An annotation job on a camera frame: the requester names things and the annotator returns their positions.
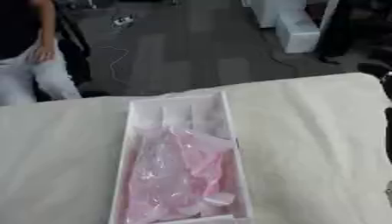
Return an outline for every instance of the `white table surface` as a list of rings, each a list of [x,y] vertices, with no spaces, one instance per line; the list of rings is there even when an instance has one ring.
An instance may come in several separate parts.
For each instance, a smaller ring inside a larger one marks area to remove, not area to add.
[[[255,223],[391,223],[389,101],[375,79],[352,73],[219,89],[233,110]],[[191,94],[199,91],[216,89]],[[106,223],[129,101],[0,108],[0,223]]]

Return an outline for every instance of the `pink plastic bag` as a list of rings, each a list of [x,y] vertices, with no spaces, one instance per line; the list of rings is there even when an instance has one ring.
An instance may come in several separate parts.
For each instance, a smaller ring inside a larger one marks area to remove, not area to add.
[[[129,182],[127,224],[219,214],[235,196],[222,192],[221,160],[230,141],[190,130],[140,130],[143,141]]]

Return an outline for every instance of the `floor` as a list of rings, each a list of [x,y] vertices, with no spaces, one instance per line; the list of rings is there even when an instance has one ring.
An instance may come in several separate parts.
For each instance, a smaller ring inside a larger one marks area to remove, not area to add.
[[[111,18],[136,15],[128,28]],[[90,11],[80,25],[94,48],[94,81],[112,95],[159,95],[251,81],[349,72],[311,54],[283,53],[241,0],[120,3]]]

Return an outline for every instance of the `person's hand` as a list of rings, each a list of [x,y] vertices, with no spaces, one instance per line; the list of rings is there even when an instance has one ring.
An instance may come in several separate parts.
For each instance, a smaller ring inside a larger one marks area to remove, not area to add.
[[[54,44],[41,45],[34,53],[34,59],[37,63],[43,63],[48,60],[54,60]]]

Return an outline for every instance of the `white tray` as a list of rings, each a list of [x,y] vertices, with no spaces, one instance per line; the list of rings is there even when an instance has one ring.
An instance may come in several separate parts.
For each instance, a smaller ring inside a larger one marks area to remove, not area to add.
[[[212,136],[229,139],[235,145],[230,158],[231,162],[226,161],[227,165],[232,166],[225,166],[234,173],[234,182],[227,183],[225,186],[227,191],[236,195],[234,204],[228,209],[232,215],[166,223],[251,223],[253,209],[242,168],[241,153],[236,146],[228,100],[224,93],[218,93],[154,98],[130,103],[109,224],[125,224],[122,211],[126,207],[128,182],[137,155],[137,147],[134,145],[135,128],[148,129],[163,126],[201,131]]]

